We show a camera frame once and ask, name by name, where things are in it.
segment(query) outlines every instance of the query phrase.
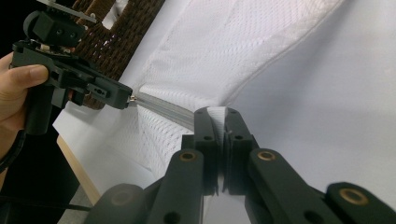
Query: hand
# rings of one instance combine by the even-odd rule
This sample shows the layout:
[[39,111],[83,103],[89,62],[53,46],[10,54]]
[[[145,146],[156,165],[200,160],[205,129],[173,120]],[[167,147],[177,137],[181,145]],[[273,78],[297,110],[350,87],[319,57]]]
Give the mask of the hand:
[[49,72],[43,65],[8,69],[12,53],[0,59],[0,128],[17,132],[25,121],[28,88],[45,82]]

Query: wicker weave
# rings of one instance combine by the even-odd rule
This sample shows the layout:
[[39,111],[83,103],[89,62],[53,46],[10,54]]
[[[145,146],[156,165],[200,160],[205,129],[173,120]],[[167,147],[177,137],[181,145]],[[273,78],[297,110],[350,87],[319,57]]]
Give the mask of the wicker weave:
[[[97,23],[78,20],[89,29],[81,38],[75,53],[96,65],[105,76],[119,80],[137,46],[160,11],[164,0],[130,0],[110,30],[102,21],[115,0],[77,0],[76,11],[95,14]],[[87,96],[84,105],[101,109],[104,104]]]

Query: wooden edge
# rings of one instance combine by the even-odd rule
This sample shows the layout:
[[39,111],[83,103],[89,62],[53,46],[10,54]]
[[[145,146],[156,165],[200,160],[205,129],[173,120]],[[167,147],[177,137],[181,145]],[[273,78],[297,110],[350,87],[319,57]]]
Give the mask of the wooden edge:
[[99,198],[101,197],[99,191],[92,183],[87,173],[84,171],[84,168],[79,163],[79,161],[77,160],[76,156],[73,154],[70,147],[66,144],[66,142],[60,135],[58,136],[56,142],[58,143],[59,148],[66,157],[66,160],[69,163],[70,167],[72,168],[73,172],[75,173],[79,181],[79,184],[82,186],[88,198],[90,199],[90,202],[92,204],[96,204],[97,201],[99,201]]

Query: black handheld device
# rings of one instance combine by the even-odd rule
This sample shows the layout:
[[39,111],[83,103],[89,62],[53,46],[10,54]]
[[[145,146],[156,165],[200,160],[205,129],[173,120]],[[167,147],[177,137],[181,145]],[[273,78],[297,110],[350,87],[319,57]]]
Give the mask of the black handheld device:
[[46,11],[32,12],[26,18],[23,31],[27,38],[12,48],[10,68],[43,64],[49,70],[49,79],[30,89],[27,100],[25,131],[33,135],[47,132],[53,105],[64,108],[68,101],[83,105],[85,95],[90,94],[106,105],[124,109],[133,92],[73,54],[85,27],[71,19],[71,9],[64,11],[49,3]]

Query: white mesh fabric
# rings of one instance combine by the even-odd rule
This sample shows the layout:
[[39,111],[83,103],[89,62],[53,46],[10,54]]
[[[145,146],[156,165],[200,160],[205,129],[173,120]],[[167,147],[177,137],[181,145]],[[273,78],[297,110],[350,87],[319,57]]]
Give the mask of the white mesh fabric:
[[165,174],[172,155],[180,150],[181,135],[192,131],[165,119],[144,107],[138,107],[139,114],[139,156],[138,159],[148,167],[156,178]]
[[227,105],[342,0],[191,0],[149,57],[140,91],[194,111]]

